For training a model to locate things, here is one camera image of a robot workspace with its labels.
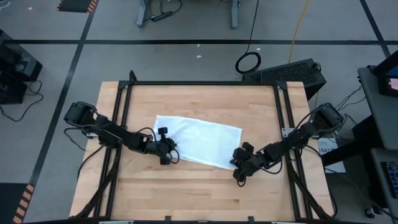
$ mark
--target yellow cable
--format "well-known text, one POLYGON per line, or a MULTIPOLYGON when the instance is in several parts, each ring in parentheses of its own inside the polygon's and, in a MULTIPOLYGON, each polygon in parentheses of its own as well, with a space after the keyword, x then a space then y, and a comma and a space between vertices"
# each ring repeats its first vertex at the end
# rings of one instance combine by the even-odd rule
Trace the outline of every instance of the yellow cable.
POLYGON ((297 23, 296 31, 294 31, 292 47, 290 48, 289 63, 292 61, 293 49, 294 49, 294 42, 295 42, 295 40, 296 40, 297 31, 299 31, 301 21, 303 20, 304 15, 305 15, 305 13, 306 13, 306 11, 307 11, 307 7, 308 7, 309 2, 310 2, 309 0, 306 0, 306 1, 305 1, 304 10, 303 10, 303 12, 301 13, 300 20, 299 20, 298 23, 297 23))

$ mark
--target gray floor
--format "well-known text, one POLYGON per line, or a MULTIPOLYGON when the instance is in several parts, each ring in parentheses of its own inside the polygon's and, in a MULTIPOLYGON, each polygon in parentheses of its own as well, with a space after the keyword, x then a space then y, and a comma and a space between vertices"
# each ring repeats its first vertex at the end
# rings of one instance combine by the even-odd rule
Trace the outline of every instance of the gray floor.
MULTIPOLYGON (((88 40, 171 40, 171 39, 248 39, 256 2, 241 0, 239 27, 230 30, 230 5, 218 0, 182 0, 180 12, 163 21, 146 22, 145 28, 134 25, 137 1, 100 0, 88 40)), ((0 29, 14 39, 78 40, 87 14, 57 12, 57 1, 12 0, 0 11, 0 29)), ((302 12, 304 0, 260 0, 253 39, 291 40, 302 12)), ((165 10, 175 0, 165 3, 165 10)), ((398 40, 395 0, 368 1, 369 8, 385 40, 398 40)), ((159 13, 153 1, 152 12, 159 13)), ((297 35, 298 40, 377 40, 359 0, 310 1, 307 15, 297 35)), ((77 45, 30 44, 23 46, 43 63, 39 79, 45 98, 33 106, 20 123, 0 116, 0 182, 29 181, 50 120, 60 96, 77 45)), ((80 55, 65 104, 61 112, 40 179, 25 222, 67 218, 76 187, 76 172, 83 152, 63 135, 67 127, 62 120, 74 101, 96 103, 103 81, 126 79, 134 70, 140 80, 240 80, 234 71, 236 60, 247 45, 85 45, 80 55)), ((252 45, 261 54, 261 68, 287 63, 290 45, 252 45)), ((390 52, 398 46, 389 46, 390 52)), ((339 103, 359 87, 356 70, 378 64, 385 58, 378 45, 296 45, 293 61, 313 58, 322 65, 327 84, 320 90, 317 104, 339 103)), ((249 68, 253 61, 245 60, 249 68)), ((357 93, 352 101, 363 97, 357 93)), ((35 100, 26 96, 22 105, 4 106, 8 114, 20 116, 35 100)), ((314 99, 310 106, 315 106, 314 99)), ((357 122, 370 114, 366 101, 342 111, 357 122)), ((350 137, 353 123, 347 122, 340 134, 350 137)), ((85 140, 73 135, 79 143, 85 140)), ((348 175, 365 189, 367 180, 363 164, 357 159, 346 161, 348 175)), ((367 219, 363 210, 370 204, 338 176, 328 176, 338 202, 338 218, 352 222, 389 223, 384 215, 367 219)))

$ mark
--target wooden table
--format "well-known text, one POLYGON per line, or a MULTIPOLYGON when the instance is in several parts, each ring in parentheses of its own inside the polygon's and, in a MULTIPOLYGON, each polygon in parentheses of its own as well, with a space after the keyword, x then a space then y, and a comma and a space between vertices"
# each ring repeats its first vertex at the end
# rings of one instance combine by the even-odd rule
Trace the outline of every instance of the wooden table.
MULTIPOLYGON (((99 113, 112 117, 117 82, 103 82, 98 97, 99 113)), ((302 83, 288 83, 295 122, 308 112, 302 83)), ((280 92, 285 112, 283 94, 280 92)), ((123 100, 120 106, 121 120, 123 100)), ((153 127, 156 115, 183 116, 243 129, 241 141, 255 151, 281 140, 274 92, 271 86, 134 86, 127 126, 130 131, 153 127)), ((315 140, 310 144, 317 149, 315 140)), ((85 158, 98 148, 98 140, 88 141, 85 158)), ((70 215, 76 215, 98 188, 105 150, 91 158, 81 170, 70 215)), ((330 215, 333 207, 320 158, 304 149, 303 167, 309 191, 330 215)), ((238 187, 232 170, 180 161, 161 166, 159 158, 122 150, 113 203, 112 219, 293 221, 294 213, 288 177, 256 172, 244 187, 238 187)), ((302 217, 302 195, 297 189, 302 217)), ((103 197, 104 214, 108 193, 103 197)))

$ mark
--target keyboard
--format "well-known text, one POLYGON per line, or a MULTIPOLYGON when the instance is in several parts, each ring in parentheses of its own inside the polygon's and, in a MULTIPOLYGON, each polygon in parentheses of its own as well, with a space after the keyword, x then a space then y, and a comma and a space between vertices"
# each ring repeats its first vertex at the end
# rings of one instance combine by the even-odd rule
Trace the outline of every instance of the keyboard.
POLYGON ((308 63, 296 63, 281 68, 267 69, 250 76, 250 80, 262 81, 287 81, 312 83, 316 80, 318 70, 308 66, 308 63))
POLYGON ((398 196, 398 162, 382 162, 382 167, 387 176, 392 196, 397 198, 398 196))

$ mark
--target black metal frame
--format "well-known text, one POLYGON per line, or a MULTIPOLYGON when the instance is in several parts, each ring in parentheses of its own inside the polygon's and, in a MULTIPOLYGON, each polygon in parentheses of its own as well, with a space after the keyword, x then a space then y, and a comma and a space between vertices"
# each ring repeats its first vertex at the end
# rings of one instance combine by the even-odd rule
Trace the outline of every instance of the black metal frame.
MULTIPOLYGON (((136 76, 134 75, 133 72, 130 72, 130 80, 128 81, 119 81, 118 85, 118 92, 116 93, 116 99, 115 99, 115 104, 114 104, 114 109, 113 109, 113 115, 112 115, 112 122, 117 122, 117 117, 119 113, 119 107, 120 107, 120 102, 121 102, 121 96, 122 92, 125 88, 127 88, 127 93, 126 93, 126 98, 124 101, 124 108, 123 108, 123 114, 122 114, 122 120, 121 120, 121 126, 126 125, 127 121, 127 114, 129 111, 129 105, 130 105, 130 99, 131 99, 131 93, 132 93, 132 87, 134 85, 219 85, 219 86, 272 86, 274 89, 274 95, 275 95, 275 105, 277 109, 277 114, 278 114, 278 120, 279 120, 279 126, 280 126, 280 135, 282 135, 282 128, 285 127, 285 122, 284 122, 284 116, 282 112, 282 105, 280 102, 280 96, 279 96, 279 88, 282 89, 283 94, 284 94, 284 100, 285 100, 285 105, 286 105, 286 110, 287 110, 287 116, 289 120, 289 126, 291 128, 294 127, 294 119, 293 119, 293 112, 292 112, 292 107, 290 104, 290 98, 289 98, 289 93, 287 91, 287 84, 286 82, 262 82, 262 83, 253 83, 253 82, 191 82, 191 81, 175 81, 175 82, 158 82, 158 81, 137 81, 136 76)), ((121 158, 121 147, 116 149, 116 154, 114 157, 114 163, 116 163, 116 175, 113 177, 111 183, 110 183, 110 188, 109 188, 109 197, 108 201, 106 204, 106 212, 105 216, 100 216, 100 210, 101 210, 101 205, 102 205, 102 197, 99 198, 99 200, 96 203, 95 209, 94 209, 94 218, 104 218, 104 220, 110 220, 111 218, 111 213, 112 213, 112 207, 113 207, 113 200, 114 200, 114 195, 115 195, 115 190, 116 190, 116 181, 118 178, 118 167, 120 163, 120 158, 121 158)), ((104 162, 103 162, 103 167, 101 171, 101 178, 99 181, 99 185, 101 185, 108 173, 108 168, 109 168, 109 162, 111 158, 111 150, 110 148, 106 149, 105 152, 105 157, 104 157, 104 162)), ((290 153, 285 154, 285 160, 287 164, 287 169, 293 169, 294 167, 291 163, 291 158, 290 158, 290 153)), ((304 169, 302 165, 301 158, 299 156, 299 152, 295 151, 295 161, 297 163, 297 171, 300 176, 300 180, 303 182, 304 185, 306 185, 305 181, 305 175, 304 175, 304 169)), ((299 201, 297 198, 297 192, 295 188, 295 182, 292 180, 291 177, 289 177, 289 185, 290 185, 290 193, 292 195, 292 203, 293 203, 293 208, 294 208, 294 216, 296 220, 302 219, 300 215, 300 207, 299 207, 299 201)), ((305 203, 305 211, 306 211, 306 218, 312 219, 312 210, 310 207, 310 204, 308 203, 307 199, 304 197, 304 203, 305 203)), ((251 223, 251 220, 253 223, 270 223, 270 222, 254 222, 254 217, 248 217, 249 223, 251 223)), ((164 221, 134 221, 134 223, 138 222, 143 222, 143 223, 165 223, 167 221, 171 221, 171 217, 165 217, 164 221)), ((247 223, 247 222, 228 222, 228 223, 247 223)))

